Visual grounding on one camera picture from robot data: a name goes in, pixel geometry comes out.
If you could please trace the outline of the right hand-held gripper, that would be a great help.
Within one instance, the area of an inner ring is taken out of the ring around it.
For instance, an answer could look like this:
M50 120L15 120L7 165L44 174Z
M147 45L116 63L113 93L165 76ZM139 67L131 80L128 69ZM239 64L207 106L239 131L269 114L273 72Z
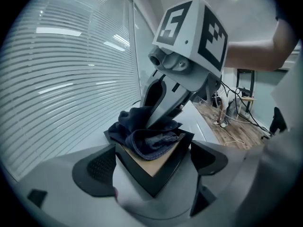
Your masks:
M218 90L225 64L228 34L205 0L187 0L166 10L148 57L155 67L143 88L140 107L152 114L172 79L209 101Z

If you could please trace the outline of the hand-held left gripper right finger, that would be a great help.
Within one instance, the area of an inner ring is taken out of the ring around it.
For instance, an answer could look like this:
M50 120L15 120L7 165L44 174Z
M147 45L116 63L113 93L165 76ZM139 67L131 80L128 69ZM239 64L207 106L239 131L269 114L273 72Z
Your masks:
M193 141L198 178L191 218L260 218L256 177L263 147L250 150Z

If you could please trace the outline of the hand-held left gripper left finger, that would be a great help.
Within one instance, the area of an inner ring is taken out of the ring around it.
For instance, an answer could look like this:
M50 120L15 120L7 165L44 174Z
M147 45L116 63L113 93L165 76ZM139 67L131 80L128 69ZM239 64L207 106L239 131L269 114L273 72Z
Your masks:
M116 201L114 145L46 160L14 186L26 209L43 223L136 223Z

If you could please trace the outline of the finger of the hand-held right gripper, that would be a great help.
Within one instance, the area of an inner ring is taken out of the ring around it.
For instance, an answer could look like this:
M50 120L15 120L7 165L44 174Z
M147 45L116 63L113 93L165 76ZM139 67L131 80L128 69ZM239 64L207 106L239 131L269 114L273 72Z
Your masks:
M150 114L146 128L152 128L166 118L174 119L181 111L179 107L189 100L190 91L172 79L163 81L167 87L166 94L156 110Z

